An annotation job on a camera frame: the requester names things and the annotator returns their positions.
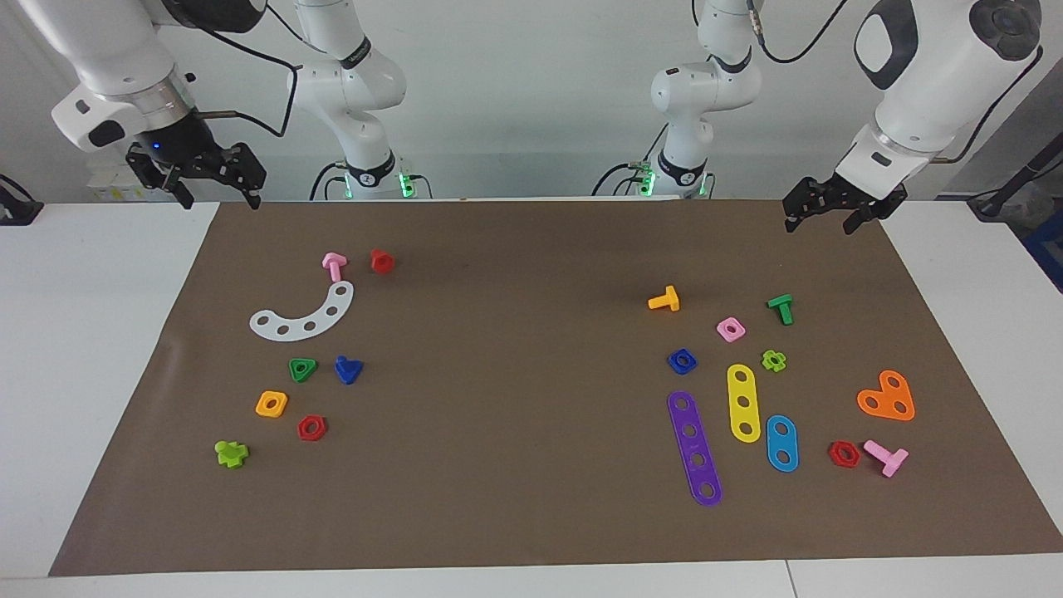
curved white plate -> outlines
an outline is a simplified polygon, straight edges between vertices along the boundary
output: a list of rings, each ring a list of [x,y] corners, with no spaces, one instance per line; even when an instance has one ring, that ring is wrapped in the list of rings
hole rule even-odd
[[[289,320],[276,315],[273,310],[263,310],[251,317],[251,330],[267,341],[293,343],[313,339],[328,330],[347,313],[354,301],[354,285],[345,279],[328,287],[325,303],[313,314]]]

red hexagonal nut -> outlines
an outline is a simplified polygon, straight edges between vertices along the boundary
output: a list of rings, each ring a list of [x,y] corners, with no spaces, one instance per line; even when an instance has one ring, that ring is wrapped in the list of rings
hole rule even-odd
[[[373,271],[378,274],[386,274],[395,267],[395,258],[383,249],[374,249],[370,251],[369,258]]]
[[[325,418],[320,415],[307,415],[299,423],[299,438],[304,441],[319,441],[321,437],[325,435],[325,431],[328,427],[325,425]]]
[[[856,467],[860,463],[860,451],[857,450],[857,446],[848,441],[837,441],[831,443],[830,460],[834,462],[834,465],[840,467],[848,467],[849,469]]]

red nut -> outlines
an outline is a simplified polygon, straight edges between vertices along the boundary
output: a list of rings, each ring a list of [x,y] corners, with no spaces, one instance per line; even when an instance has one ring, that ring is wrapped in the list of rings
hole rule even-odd
[[[848,467],[849,469],[856,467],[860,463],[860,451],[857,450],[857,446],[848,441],[837,441],[831,443],[830,460],[834,462],[834,465],[840,467]]]
[[[319,441],[328,429],[325,418],[320,415],[307,415],[299,423],[299,438],[304,441]]]

white table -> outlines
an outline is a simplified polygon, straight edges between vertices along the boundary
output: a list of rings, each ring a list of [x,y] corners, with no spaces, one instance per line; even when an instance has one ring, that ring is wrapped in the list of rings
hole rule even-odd
[[[1063,596],[1063,554],[44,579],[216,209],[49,205],[0,228],[0,596]],[[963,204],[909,202],[885,229],[1061,527],[1063,296]]]

yellow bolt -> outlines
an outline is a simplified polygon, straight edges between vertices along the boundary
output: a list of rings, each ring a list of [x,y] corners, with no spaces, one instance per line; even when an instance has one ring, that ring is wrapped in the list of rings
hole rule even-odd
[[[659,310],[668,307],[673,312],[679,311],[679,295],[675,292],[675,287],[671,284],[664,287],[664,294],[654,296],[649,301],[651,310]]]

